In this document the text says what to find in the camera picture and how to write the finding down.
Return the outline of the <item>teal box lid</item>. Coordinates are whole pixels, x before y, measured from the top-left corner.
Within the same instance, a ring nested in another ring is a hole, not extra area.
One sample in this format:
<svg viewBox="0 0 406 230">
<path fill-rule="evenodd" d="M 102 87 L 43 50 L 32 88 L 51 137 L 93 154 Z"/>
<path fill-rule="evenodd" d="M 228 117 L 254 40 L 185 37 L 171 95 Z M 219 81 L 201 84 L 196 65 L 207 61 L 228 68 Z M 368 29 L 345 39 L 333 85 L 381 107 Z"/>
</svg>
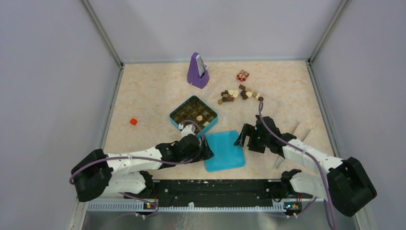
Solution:
<svg viewBox="0 0 406 230">
<path fill-rule="evenodd" d="M 206 171 L 213 173 L 245 166 L 246 160 L 243 148 L 234 146 L 238 136 L 236 130 L 212 133 L 205 136 L 214 154 L 212 158 L 204 161 Z"/>
</svg>

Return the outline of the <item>teal chocolate box with tray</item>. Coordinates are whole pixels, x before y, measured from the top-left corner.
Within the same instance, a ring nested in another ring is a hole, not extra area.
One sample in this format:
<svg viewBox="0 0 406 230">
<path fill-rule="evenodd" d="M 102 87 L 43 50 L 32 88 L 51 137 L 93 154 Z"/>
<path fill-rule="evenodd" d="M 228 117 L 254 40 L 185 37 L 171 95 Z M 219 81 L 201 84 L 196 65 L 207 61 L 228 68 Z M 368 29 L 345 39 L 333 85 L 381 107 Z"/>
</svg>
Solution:
<svg viewBox="0 0 406 230">
<path fill-rule="evenodd" d="M 202 121 L 196 120 L 198 115 L 203 116 Z M 185 120 L 191 120 L 206 134 L 218 123 L 218 113 L 198 96 L 193 95 L 176 107 L 169 114 L 169 119 L 176 128 L 181 122 L 184 122 L 185 125 L 191 124 L 191 122 L 185 122 Z"/>
</svg>

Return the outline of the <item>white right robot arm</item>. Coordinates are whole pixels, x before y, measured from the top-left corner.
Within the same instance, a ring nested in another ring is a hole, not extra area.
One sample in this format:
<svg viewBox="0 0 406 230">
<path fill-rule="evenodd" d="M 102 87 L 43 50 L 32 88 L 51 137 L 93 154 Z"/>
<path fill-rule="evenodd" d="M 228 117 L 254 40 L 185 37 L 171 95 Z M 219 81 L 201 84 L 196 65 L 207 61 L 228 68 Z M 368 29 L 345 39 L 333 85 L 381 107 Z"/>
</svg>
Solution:
<svg viewBox="0 0 406 230">
<path fill-rule="evenodd" d="M 293 134 L 281 133 L 272 118 L 257 115 L 256 119 L 255 125 L 243 125 L 234 146 L 247 146 L 250 151 L 258 153 L 269 149 L 314 172 L 311 174 L 299 169 L 284 171 L 281 175 L 284 196 L 294 197 L 302 193 L 321 198 L 347 217 L 354 216 L 377 197 L 377 191 L 358 159 L 324 154 Z"/>
</svg>

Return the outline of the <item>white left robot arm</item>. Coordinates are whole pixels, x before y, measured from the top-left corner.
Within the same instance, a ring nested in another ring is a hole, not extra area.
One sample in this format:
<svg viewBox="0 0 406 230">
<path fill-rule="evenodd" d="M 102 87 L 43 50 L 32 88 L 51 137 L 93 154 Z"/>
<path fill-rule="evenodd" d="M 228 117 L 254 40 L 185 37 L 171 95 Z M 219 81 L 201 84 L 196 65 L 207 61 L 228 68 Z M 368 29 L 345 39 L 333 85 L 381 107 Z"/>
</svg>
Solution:
<svg viewBox="0 0 406 230">
<path fill-rule="evenodd" d="M 214 156 L 206 137 L 197 136 L 194 131 L 193 124 L 180 125 L 180 140 L 141 151 L 107 154 L 103 149 L 93 150 L 71 170 L 69 183 L 74 185 L 79 202 L 116 194 L 148 198 L 155 191 L 150 170 L 205 161 Z"/>
</svg>

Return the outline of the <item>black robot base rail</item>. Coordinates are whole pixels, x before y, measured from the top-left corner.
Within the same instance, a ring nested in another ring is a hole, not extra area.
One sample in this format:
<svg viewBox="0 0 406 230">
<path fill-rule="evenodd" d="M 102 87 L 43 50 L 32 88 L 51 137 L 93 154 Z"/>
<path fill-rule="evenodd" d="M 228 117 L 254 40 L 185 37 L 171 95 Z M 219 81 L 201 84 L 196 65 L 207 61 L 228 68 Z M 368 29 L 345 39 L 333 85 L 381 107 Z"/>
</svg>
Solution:
<svg viewBox="0 0 406 230">
<path fill-rule="evenodd" d="M 271 208 L 284 201 L 311 199 L 309 194 L 299 194 L 280 180 L 223 179 L 223 180 L 154 180 L 137 194 L 142 199 L 156 201 L 163 208 Z"/>
</svg>

